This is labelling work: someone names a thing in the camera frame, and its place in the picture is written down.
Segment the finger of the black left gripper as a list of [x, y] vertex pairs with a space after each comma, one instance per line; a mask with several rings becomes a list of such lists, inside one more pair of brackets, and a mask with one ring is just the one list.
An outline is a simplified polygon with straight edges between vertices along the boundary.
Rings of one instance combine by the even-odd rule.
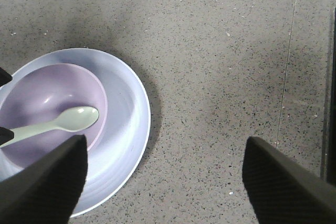
[[0, 87], [4, 86], [5, 84], [11, 82], [13, 77], [6, 72], [4, 69], [0, 68]]
[[8, 141], [14, 138], [14, 132], [6, 129], [4, 127], [0, 127], [0, 145], [7, 143]]

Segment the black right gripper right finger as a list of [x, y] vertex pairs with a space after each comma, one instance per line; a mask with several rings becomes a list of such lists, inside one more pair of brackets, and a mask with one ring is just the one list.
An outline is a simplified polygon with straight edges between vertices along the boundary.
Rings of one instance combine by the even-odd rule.
[[335, 187], [259, 137], [249, 137], [242, 180], [259, 223], [335, 223]]

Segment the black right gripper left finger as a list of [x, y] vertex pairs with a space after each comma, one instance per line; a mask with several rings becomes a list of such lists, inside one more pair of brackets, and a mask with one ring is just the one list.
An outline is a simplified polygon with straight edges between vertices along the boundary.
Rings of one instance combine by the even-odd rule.
[[1, 223], [67, 223], [86, 176], [86, 137], [75, 135], [1, 182]]

